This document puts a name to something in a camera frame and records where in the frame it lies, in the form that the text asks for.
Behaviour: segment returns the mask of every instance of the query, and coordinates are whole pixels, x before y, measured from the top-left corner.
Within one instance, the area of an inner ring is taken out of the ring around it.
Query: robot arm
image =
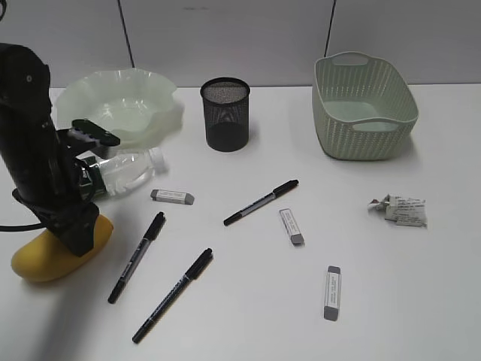
[[[0,155],[17,186],[14,198],[41,222],[20,230],[47,227],[82,256],[93,248],[98,208],[90,201],[95,187],[85,199],[80,191],[83,171],[94,183],[95,175],[75,157],[119,139],[88,120],[57,132],[49,87],[49,68],[30,49],[0,44]]]

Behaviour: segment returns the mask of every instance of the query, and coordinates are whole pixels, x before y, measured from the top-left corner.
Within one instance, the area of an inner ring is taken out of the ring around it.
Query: green plastic basket
[[[413,94],[394,66],[363,53],[315,65],[313,113],[322,149],[338,159],[397,155],[418,119]]]

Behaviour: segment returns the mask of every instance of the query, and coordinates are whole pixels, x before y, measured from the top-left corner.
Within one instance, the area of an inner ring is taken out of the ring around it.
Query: white eraser
[[[336,321],[340,305],[340,268],[330,265],[325,282],[324,318]]]
[[[150,196],[157,202],[179,203],[181,205],[194,204],[194,196],[190,193],[175,192],[173,190],[153,190]]]
[[[304,243],[304,238],[302,237],[301,230],[298,224],[295,222],[294,215],[290,209],[281,209],[279,211],[280,217],[283,220],[284,227],[286,227],[287,235],[291,240],[292,244],[298,246]]]

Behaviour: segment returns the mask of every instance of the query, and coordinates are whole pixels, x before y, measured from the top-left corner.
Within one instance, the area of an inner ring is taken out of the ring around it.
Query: mesh pencil cup
[[[392,158],[419,115],[395,67],[363,53],[319,59],[312,101],[319,143],[338,159]]]
[[[207,144],[221,152],[241,149],[249,140],[249,86],[218,77],[201,88]]]

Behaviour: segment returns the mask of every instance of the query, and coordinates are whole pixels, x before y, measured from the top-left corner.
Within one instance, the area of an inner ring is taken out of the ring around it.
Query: yellow base
[[[12,257],[12,269],[20,277],[32,282],[61,278],[93,258],[107,244],[112,234],[112,223],[99,215],[94,228],[94,247],[82,257],[74,256],[49,230],[43,231]]]

